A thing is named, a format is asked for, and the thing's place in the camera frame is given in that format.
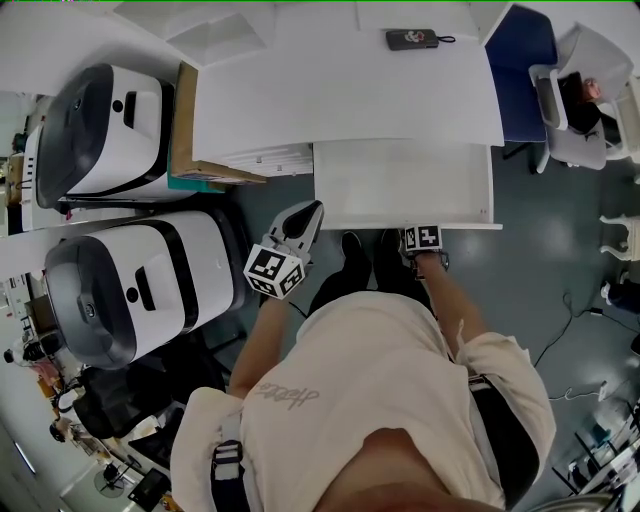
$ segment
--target white chair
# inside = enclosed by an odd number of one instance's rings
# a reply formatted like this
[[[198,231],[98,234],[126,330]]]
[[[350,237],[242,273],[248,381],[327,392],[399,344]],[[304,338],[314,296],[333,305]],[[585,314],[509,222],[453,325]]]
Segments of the white chair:
[[[607,161],[602,122],[599,121],[589,135],[577,133],[570,128],[558,80],[575,72],[580,72],[583,79],[595,78],[602,92],[597,103],[613,103],[627,83],[633,63],[611,41],[580,24],[576,24],[558,42],[557,48],[557,67],[537,66],[532,69],[532,78],[547,128],[547,143],[536,171],[544,172],[549,157],[571,165],[602,169]],[[612,157],[617,155],[616,150],[611,150],[610,153]]]
[[[625,226],[629,231],[627,240],[620,243],[622,251],[618,251],[608,245],[600,247],[600,252],[608,252],[622,261],[640,260],[640,217],[626,217],[620,215],[615,219],[608,219],[604,215],[600,216],[600,222],[604,224],[619,224]]]
[[[607,160],[631,157],[640,164],[640,78],[629,77],[620,95],[610,105],[620,130],[620,143],[607,148]]]

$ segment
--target wall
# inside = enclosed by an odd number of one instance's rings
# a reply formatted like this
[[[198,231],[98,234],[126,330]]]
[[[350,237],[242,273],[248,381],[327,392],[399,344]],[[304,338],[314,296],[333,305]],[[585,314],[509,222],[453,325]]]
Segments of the wall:
[[[0,90],[47,95],[97,62],[168,81],[175,80],[180,63],[152,36],[72,2],[4,4],[0,47],[7,49],[0,52]]]
[[[19,322],[7,317],[7,311],[0,310],[0,352],[9,348],[21,332]],[[54,416],[36,378],[32,370],[0,360],[0,421],[27,453],[39,482],[57,495],[89,459],[81,450],[58,443],[49,434]]]
[[[0,156],[13,154],[13,136],[24,131],[24,123],[33,104],[30,95],[0,91]]]
[[[40,475],[31,473],[14,439],[0,423],[0,499],[10,512],[55,512],[65,504],[41,482]]]

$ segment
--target white cabinet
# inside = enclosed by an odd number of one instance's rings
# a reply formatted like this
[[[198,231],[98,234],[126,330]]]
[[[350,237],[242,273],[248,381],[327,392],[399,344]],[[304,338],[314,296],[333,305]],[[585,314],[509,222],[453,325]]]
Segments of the white cabinet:
[[[225,155],[216,163],[269,178],[295,176],[313,172],[313,152],[311,144],[290,144]]]
[[[323,229],[501,229],[488,146],[415,140],[314,144]]]

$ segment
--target white robot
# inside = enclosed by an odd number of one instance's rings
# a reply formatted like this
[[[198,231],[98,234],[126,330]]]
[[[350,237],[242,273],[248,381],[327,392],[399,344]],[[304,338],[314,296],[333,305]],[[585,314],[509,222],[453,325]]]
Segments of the white robot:
[[[323,217],[320,201],[298,203],[276,216],[261,243],[251,249],[244,267],[244,275],[254,290],[284,299],[300,284]]]

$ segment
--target table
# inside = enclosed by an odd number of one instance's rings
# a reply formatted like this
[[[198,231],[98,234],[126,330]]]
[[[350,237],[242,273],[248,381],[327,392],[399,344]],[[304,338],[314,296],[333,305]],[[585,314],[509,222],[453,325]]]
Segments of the table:
[[[297,3],[278,6],[272,48],[199,73],[195,160],[380,138],[504,144],[477,38],[392,52],[382,30],[359,26],[352,3]]]

